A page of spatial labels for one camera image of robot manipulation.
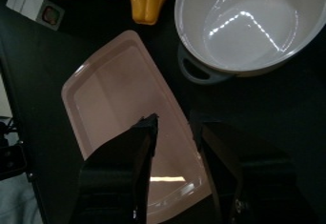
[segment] white bowl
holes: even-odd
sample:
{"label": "white bowl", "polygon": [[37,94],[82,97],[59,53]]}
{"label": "white bowl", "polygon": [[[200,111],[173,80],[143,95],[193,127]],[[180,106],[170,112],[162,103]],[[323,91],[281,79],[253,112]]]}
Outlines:
{"label": "white bowl", "polygon": [[326,0],[177,0],[177,31],[213,69],[265,73],[308,46],[326,22]]}

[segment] pink tray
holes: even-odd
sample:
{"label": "pink tray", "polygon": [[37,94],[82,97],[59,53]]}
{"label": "pink tray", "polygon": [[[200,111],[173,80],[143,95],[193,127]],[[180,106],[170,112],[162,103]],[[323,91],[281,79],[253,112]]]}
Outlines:
{"label": "pink tray", "polygon": [[89,58],[63,87],[63,100],[85,158],[142,117],[158,114],[149,223],[170,219],[210,195],[188,120],[135,31]]}

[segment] black surface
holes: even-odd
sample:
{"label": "black surface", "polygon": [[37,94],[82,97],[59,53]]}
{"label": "black surface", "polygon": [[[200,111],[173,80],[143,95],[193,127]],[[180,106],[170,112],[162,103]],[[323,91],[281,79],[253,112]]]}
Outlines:
{"label": "black surface", "polygon": [[[326,223],[326,30],[278,70],[204,87],[186,80],[177,64],[176,0],[168,1],[154,27],[134,24],[129,0],[50,1],[67,11],[59,31],[0,0],[2,71],[46,223],[69,222],[83,162],[62,87],[89,56],[126,30],[138,31],[185,113],[220,116],[289,153],[300,189]],[[174,222],[210,223],[209,199],[204,203]]]}

